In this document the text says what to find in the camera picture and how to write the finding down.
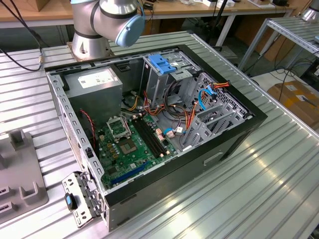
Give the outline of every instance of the chip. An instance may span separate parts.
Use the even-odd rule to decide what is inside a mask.
[[[118,146],[122,150],[123,154],[129,154],[129,153],[132,153],[135,150],[137,150],[133,140],[130,138],[126,138],[126,139],[121,140],[118,143]]]
[[[113,173],[116,173],[116,172],[117,172],[117,170],[116,170],[115,167],[108,169],[108,173],[109,173],[110,175],[113,174]]]

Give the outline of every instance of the expansion slot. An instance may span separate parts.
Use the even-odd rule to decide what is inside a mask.
[[[161,155],[166,154],[166,150],[143,119],[135,119],[132,121],[132,124],[155,158],[159,158]]]
[[[122,181],[126,180],[127,178],[133,176],[134,174],[142,172],[148,163],[149,162],[143,163],[140,167],[137,167],[137,168],[133,169],[132,171],[130,171],[130,172],[118,177],[118,178],[111,180],[111,183],[117,184],[117,183],[122,182]]]

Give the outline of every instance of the robotic arm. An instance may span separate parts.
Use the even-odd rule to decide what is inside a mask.
[[[303,12],[301,18],[307,22],[317,22],[319,19],[319,0],[313,0],[310,6]]]
[[[81,60],[110,54],[108,40],[132,46],[144,29],[136,0],[71,0],[75,34],[73,54]]]

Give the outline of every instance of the aluminum extrusion table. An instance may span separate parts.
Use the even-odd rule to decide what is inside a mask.
[[[194,34],[141,37],[115,54],[186,44],[268,118],[228,159],[108,234],[97,218],[82,229],[61,180],[79,169],[57,118],[45,73],[0,55],[0,137],[32,134],[49,202],[0,225],[2,238],[307,238],[319,223],[319,136]],[[65,46],[44,50],[46,66],[74,62]],[[36,66],[38,50],[11,54]]]
[[[267,27],[272,28],[275,32],[272,34],[268,42],[266,43],[264,49],[261,51],[261,55],[270,47],[275,38],[281,34],[286,38],[290,39],[302,49],[319,56],[319,43],[317,43],[314,38],[319,35],[319,23],[309,23],[305,22],[299,17],[279,17],[279,18],[268,18],[264,21],[263,25],[257,32],[254,40],[249,46],[246,54],[241,60],[238,68],[242,70],[246,65],[249,57],[255,50],[260,39],[264,35]],[[289,67],[298,56],[299,52],[293,57],[288,63]]]

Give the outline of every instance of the yellow wire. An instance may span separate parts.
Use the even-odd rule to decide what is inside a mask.
[[[136,108],[136,106],[138,105],[138,98],[139,98],[139,96],[136,96],[135,103],[131,108],[128,109],[129,111],[133,111]]]
[[[226,85],[226,84],[228,84],[228,82],[226,82],[226,83],[214,83],[213,85]]]

